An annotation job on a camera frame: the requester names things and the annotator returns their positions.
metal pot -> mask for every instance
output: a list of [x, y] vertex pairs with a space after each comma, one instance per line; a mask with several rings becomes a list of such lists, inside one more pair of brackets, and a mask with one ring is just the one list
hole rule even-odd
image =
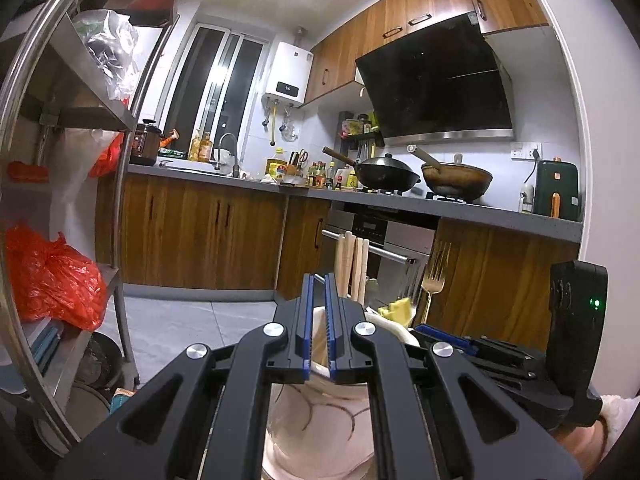
[[454, 163], [439, 162], [429, 153], [414, 144], [407, 147], [409, 153], [423, 160], [426, 164], [421, 167], [425, 184], [436, 195], [450, 198], [461, 198], [466, 202], [473, 202], [486, 193], [494, 179], [488, 171], [462, 164], [462, 155], [457, 153]]
[[335, 152], [326, 146], [322, 149], [322, 152], [353, 166], [358, 180], [361, 181], [363, 186], [371, 189], [404, 193], [409, 191], [420, 180], [418, 174], [411, 171], [411, 168], [401, 160], [393, 158], [390, 153], [356, 163], [348, 156]]
[[142, 119], [142, 124], [136, 126], [136, 134], [131, 145], [131, 164], [153, 166], [158, 158], [160, 139], [164, 136], [153, 119]]

wok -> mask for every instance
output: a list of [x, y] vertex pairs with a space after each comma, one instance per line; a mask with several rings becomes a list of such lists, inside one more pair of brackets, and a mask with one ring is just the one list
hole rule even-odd
[[462, 155], [456, 154], [455, 162], [439, 162], [414, 144], [407, 147], [409, 153], [423, 160], [421, 167], [425, 184], [436, 195], [461, 198], [466, 202], [480, 198], [494, 179], [488, 171], [462, 164]]
[[420, 180], [418, 174], [411, 171], [411, 168], [401, 160], [393, 158], [390, 153], [385, 156], [368, 158], [358, 164], [348, 156], [344, 156], [326, 146], [322, 149], [322, 152], [349, 166], [353, 166], [358, 180], [361, 181], [363, 186], [370, 189], [404, 193], [409, 191]]

window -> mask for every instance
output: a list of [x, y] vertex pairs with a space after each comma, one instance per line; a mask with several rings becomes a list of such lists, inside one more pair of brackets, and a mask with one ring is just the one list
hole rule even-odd
[[200, 131], [211, 132], [214, 146], [232, 133], [239, 139], [247, 102], [256, 83], [264, 43], [228, 29], [199, 24], [191, 35], [164, 106], [161, 127], [180, 133], [171, 147], [188, 152]]

electrical outlet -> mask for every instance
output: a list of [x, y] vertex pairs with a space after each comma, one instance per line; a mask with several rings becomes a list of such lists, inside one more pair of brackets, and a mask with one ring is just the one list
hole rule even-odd
[[533, 150], [538, 150], [539, 160], [542, 160], [542, 143], [540, 142], [511, 142], [511, 160], [536, 160]]

floor tile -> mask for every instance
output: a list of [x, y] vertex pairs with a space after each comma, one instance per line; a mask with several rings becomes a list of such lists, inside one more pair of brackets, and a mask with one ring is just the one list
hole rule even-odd
[[273, 301], [262, 301], [254, 303], [211, 303], [213, 312], [225, 314], [232, 317], [247, 317], [262, 321], [271, 321], [276, 311], [276, 304]]
[[[141, 383], [146, 383], [192, 343], [223, 346], [209, 302], [127, 298], [127, 320]], [[113, 298], [98, 332], [118, 343]]]
[[222, 335], [222, 341], [225, 345], [232, 345], [240, 341], [244, 334], [270, 322], [271, 319], [255, 319], [217, 312], [216, 320]]

